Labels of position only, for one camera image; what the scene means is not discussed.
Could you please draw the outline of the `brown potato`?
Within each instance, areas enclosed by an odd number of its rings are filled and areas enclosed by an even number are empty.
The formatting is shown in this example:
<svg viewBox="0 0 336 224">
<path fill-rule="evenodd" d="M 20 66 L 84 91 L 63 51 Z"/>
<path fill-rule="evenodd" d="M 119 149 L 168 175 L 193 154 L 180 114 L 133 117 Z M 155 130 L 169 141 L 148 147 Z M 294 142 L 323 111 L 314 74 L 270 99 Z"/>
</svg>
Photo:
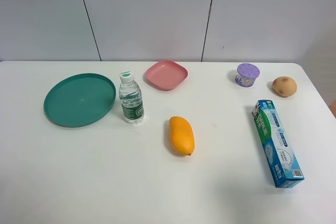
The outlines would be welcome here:
<svg viewBox="0 0 336 224">
<path fill-rule="evenodd" d="M 272 89 L 282 97 L 290 97 L 297 91 L 297 84 L 294 79 L 290 77 L 278 77 L 271 85 Z"/>
</svg>

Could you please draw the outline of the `blue toothpaste box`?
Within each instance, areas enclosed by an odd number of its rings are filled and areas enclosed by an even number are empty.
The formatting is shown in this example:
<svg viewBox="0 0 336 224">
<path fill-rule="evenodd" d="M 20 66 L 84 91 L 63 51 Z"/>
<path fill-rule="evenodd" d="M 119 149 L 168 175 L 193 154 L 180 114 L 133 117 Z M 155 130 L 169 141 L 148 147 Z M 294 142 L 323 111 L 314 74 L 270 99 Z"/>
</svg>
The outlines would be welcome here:
<svg viewBox="0 0 336 224">
<path fill-rule="evenodd" d="M 257 101 L 253 119 L 277 188 L 293 188 L 304 180 L 274 103 Z"/>
</svg>

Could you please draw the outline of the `purple lidded container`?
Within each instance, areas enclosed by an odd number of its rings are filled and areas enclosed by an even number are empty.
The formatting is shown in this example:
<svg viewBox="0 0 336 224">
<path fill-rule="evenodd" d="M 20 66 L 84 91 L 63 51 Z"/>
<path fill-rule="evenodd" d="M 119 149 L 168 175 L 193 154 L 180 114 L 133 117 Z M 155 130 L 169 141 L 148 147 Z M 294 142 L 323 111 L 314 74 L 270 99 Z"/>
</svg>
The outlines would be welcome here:
<svg viewBox="0 0 336 224">
<path fill-rule="evenodd" d="M 242 87 L 251 87 L 255 80 L 259 77 L 260 70 L 253 64 L 241 63 L 237 67 L 237 75 L 235 81 Z"/>
</svg>

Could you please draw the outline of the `green round plate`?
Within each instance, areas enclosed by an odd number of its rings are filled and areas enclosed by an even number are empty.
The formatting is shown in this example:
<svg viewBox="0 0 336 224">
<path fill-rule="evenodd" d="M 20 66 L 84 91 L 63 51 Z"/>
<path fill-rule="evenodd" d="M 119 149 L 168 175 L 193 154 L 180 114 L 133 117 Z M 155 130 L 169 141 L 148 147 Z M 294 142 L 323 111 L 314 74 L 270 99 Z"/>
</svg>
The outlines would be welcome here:
<svg viewBox="0 0 336 224">
<path fill-rule="evenodd" d="M 44 100 L 45 116 L 63 127 L 83 127 L 102 119 L 112 109 L 116 88 L 107 77 L 81 73 L 56 84 Z"/>
</svg>

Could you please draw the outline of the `clear water bottle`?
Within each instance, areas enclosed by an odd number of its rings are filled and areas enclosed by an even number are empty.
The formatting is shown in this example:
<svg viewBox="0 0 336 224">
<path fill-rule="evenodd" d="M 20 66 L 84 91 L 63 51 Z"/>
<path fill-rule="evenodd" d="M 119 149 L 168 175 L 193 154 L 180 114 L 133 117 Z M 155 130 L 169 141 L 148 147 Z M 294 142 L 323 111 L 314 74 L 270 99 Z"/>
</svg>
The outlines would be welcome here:
<svg viewBox="0 0 336 224">
<path fill-rule="evenodd" d="M 125 120 L 140 124 L 144 119 L 142 92 L 131 71 L 120 73 L 119 99 Z"/>
</svg>

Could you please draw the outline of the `pink square plate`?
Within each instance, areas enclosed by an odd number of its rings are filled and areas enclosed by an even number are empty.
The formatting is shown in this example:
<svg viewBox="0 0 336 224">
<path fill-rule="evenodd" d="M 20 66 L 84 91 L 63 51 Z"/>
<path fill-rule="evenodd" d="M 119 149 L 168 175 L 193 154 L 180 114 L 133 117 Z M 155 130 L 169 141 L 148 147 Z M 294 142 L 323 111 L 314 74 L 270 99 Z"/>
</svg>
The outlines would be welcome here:
<svg viewBox="0 0 336 224">
<path fill-rule="evenodd" d="M 154 87 L 170 91 L 180 85 L 188 76 L 188 71 L 178 63 L 161 60 L 145 72 L 145 78 Z"/>
</svg>

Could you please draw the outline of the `yellow mango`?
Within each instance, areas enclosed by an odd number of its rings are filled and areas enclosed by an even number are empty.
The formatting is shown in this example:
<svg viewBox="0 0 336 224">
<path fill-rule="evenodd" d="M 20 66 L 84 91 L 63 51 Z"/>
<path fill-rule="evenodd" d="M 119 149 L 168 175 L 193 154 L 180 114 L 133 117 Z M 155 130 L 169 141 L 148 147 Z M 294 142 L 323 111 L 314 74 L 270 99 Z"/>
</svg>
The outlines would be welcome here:
<svg viewBox="0 0 336 224">
<path fill-rule="evenodd" d="M 172 148 L 180 155 L 190 156 L 195 149 L 194 134 L 189 122 L 179 116 L 169 120 L 169 138 Z"/>
</svg>

